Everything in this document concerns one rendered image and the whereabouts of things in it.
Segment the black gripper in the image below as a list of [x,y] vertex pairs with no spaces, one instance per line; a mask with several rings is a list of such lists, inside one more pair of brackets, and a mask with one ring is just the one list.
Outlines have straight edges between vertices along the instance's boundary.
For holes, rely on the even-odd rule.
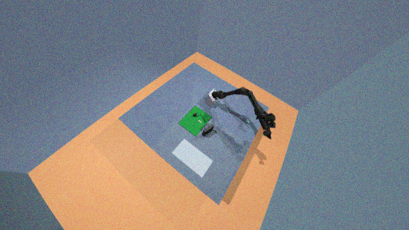
[[264,136],[267,136],[269,139],[271,139],[270,134],[272,134],[272,132],[270,131],[270,129],[268,129],[267,124],[268,124],[268,122],[266,122],[264,124],[261,124],[261,126],[263,127],[263,130],[265,130],[264,131]]

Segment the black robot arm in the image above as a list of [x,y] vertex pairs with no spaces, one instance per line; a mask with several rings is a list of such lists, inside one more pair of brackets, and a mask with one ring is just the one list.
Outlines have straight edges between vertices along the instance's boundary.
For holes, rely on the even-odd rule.
[[257,118],[259,120],[259,122],[261,124],[264,124],[266,122],[268,122],[267,126],[268,129],[270,128],[276,128],[276,123],[274,121],[276,121],[276,117],[273,113],[268,114],[263,108],[262,106],[259,105],[259,103],[257,102],[253,92],[249,89],[246,89],[244,86],[242,86],[239,89],[230,91],[230,92],[222,92],[222,91],[214,91],[211,95],[213,96],[213,98],[218,97],[219,99],[223,99],[226,96],[232,95],[232,94],[243,94],[248,96],[249,100],[251,101],[251,104],[254,107],[254,113],[256,114]]

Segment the green circuit board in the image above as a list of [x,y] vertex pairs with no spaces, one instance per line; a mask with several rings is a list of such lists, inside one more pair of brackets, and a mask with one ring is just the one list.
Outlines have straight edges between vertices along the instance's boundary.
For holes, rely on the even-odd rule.
[[[194,114],[196,116],[194,117]],[[202,115],[202,116],[201,116]],[[202,118],[203,117],[203,118]],[[203,110],[194,106],[179,122],[178,124],[184,127],[187,131],[192,133],[194,136],[201,131],[201,129],[207,124],[211,119],[211,116],[205,113]]]

